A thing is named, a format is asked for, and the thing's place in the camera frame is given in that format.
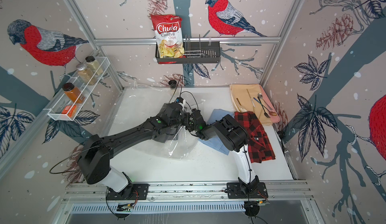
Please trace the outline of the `dark grey pinstripe shirt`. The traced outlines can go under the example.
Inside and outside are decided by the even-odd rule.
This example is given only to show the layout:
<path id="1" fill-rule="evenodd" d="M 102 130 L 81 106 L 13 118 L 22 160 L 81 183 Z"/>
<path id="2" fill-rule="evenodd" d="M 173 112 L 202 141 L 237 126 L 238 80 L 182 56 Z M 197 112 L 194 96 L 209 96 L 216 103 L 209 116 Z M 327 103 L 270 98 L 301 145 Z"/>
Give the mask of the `dark grey pinstripe shirt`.
<path id="1" fill-rule="evenodd" d="M 159 143 L 165 143 L 166 141 L 173 140 L 177 134 L 178 131 L 174 131 L 173 133 L 159 133 L 154 140 Z"/>

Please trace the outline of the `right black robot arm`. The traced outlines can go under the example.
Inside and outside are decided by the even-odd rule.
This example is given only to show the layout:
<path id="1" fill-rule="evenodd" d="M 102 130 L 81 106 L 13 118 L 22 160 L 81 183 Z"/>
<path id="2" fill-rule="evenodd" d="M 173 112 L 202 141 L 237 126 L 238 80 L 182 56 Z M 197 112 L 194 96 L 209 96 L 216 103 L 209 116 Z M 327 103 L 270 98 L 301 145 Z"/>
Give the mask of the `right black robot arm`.
<path id="1" fill-rule="evenodd" d="M 206 124 L 201 111 L 194 109 L 185 114 L 186 129 L 201 142 L 214 138 L 218 140 L 235 159 L 238 169 L 240 193 L 244 196 L 256 194 L 260 181 L 252 170 L 248 154 L 248 132 L 231 116 L 225 115 L 212 124 Z"/>

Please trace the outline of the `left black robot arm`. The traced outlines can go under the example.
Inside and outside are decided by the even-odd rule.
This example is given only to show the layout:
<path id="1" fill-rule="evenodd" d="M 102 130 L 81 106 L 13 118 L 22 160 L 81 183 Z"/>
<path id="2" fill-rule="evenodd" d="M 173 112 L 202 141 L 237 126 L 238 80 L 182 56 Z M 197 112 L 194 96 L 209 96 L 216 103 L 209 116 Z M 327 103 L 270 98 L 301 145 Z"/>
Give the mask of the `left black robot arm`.
<path id="1" fill-rule="evenodd" d="M 108 190 L 129 198 L 133 184 L 123 172 L 110 166 L 110 160 L 122 151 L 147 140 L 165 143 L 172 140 L 187 123 L 189 113 L 179 103 L 165 103 L 160 112 L 142 124 L 118 134 L 91 136 L 84 144 L 77 164 L 87 184 L 103 184 Z"/>

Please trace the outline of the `red black plaid shirt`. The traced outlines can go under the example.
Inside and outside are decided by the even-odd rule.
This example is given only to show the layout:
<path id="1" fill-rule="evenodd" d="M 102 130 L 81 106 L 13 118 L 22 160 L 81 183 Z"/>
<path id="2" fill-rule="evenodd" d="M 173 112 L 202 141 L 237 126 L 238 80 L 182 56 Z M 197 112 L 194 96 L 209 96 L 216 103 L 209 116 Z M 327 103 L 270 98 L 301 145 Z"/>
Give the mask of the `red black plaid shirt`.
<path id="1" fill-rule="evenodd" d="M 252 163 L 275 160 L 275 154 L 268 135 L 255 113 L 235 112 L 234 119 L 248 132 L 248 153 Z"/>

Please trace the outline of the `clear plastic vacuum bag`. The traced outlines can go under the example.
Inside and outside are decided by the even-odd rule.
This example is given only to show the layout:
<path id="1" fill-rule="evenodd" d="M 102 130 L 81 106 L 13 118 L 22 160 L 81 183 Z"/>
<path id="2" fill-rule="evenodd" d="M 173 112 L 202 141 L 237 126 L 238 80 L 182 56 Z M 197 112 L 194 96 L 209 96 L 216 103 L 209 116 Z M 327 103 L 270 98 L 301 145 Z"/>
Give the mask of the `clear plastic vacuum bag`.
<path id="1" fill-rule="evenodd" d="M 191 113 L 193 108 L 203 109 L 203 103 L 195 101 L 190 93 L 184 92 L 183 87 L 169 89 L 141 84 L 127 89 L 116 117 L 120 130 L 131 129 L 148 118 L 156 116 L 161 111 L 164 103 L 173 103 L 177 97 L 184 99 L 184 111 L 188 113 Z M 161 158 L 186 158 L 197 144 L 197 138 L 191 136 L 186 127 L 183 126 L 174 127 L 167 133 L 173 133 L 174 131 L 178 131 L 178 134 L 173 140 L 159 143 L 154 139 L 150 139 L 130 147 L 129 150 Z"/>

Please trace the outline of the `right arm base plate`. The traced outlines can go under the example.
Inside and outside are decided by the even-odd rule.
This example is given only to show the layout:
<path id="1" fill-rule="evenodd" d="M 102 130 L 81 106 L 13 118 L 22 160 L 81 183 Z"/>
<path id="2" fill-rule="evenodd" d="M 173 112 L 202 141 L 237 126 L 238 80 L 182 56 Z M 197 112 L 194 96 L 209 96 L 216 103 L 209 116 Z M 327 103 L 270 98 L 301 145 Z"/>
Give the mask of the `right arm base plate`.
<path id="1" fill-rule="evenodd" d="M 228 182 L 224 192 L 227 194 L 229 199 L 268 199 L 266 185 L 263 182 L 253 184 L 252 186 L 247 186 L 239 182 Z"/>

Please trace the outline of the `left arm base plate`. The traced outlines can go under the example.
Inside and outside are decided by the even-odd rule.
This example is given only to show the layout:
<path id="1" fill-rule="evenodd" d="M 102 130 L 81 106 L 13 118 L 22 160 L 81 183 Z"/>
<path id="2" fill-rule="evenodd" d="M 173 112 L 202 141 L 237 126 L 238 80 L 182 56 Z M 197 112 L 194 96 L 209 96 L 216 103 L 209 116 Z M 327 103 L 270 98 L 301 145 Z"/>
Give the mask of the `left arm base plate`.
<path id="1" fill-rule="evenodd" d="M 115 192 L 109 188 L 106 200 L 146 200 L 149 187 L 150 185 L 147 183 L 131 183 L 121 192 Z"/>

